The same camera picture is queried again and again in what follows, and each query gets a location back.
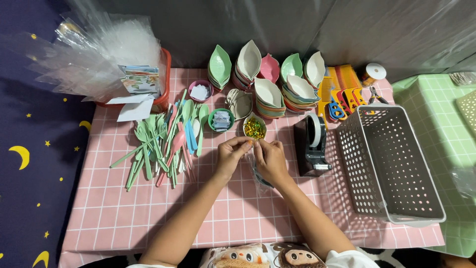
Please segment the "white shirt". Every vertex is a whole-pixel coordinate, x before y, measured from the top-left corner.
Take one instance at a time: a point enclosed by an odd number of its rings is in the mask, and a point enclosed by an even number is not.
[[[379,268],[364,254],[349,250],[327,254],[324,263],[309,248],[288,243],[249,244],[218,247],[205,252],[200,268]],[[134,264],[128,268],[168,268],[162,265]]]

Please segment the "gray backdrop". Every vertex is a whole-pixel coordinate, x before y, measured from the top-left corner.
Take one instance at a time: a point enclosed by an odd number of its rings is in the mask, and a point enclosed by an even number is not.
[[[97,0],[109,13],[152,18],[172,67],[206,68],[215,45],[234,61],[253,39],[280,63],[321,51],[326,64],[377,62],[395,82],[476,71],[474,0]]]

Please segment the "pliers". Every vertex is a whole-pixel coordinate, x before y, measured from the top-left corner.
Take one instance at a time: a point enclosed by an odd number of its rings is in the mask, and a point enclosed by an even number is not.
[[[378,101],[380,101],[381,103],[388,104],[388,101],[386,101],[386,99],[382,98],[381,96],[377,94],[377,90],[375,90],[375,87],[371,86],[369,87],[369,89],[370,89],[370,92],[372,93],[372,96],[370,97],[370,100],[368,100],[368,103],[374,103],[375,98],[377,98]]]

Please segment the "small green bowl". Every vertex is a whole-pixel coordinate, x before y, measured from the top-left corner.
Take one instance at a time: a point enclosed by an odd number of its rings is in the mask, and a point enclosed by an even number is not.
[[[230,115],[230,127],[227,129],[227,130],[229,130],[233,126],[233,124],[235,123],[235,117],[233,116],[233,113],[230,110],[225,109],[225,108],[218,108],[218,109],[213,110],[210,113],[210,115],[208,116],[208,125],[210,126],[210,128],[213,131],[217,131],[211,124],[213,123],[213,117],[215,116],[215,113],[219,112],[219,111],[226,111]]]

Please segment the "dark blue fabric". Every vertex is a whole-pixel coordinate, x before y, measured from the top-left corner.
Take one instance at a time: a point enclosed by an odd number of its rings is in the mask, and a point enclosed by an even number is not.
[[[4,0],[0,10],[0,34],[27,31],[53,41],[59,14],[68,6]],[[92,121],[95,105],[82,103],[82,96],[52,93],[53,85],[34,81],[39,75],[25,68],[29,64],[0,47],[0,267],[32,267],[47,251],[48,268],[55,268],[88,141],[88,130],[79,124]],[[30,152],[22,170],[20,155],[9,151],[13,146]]]

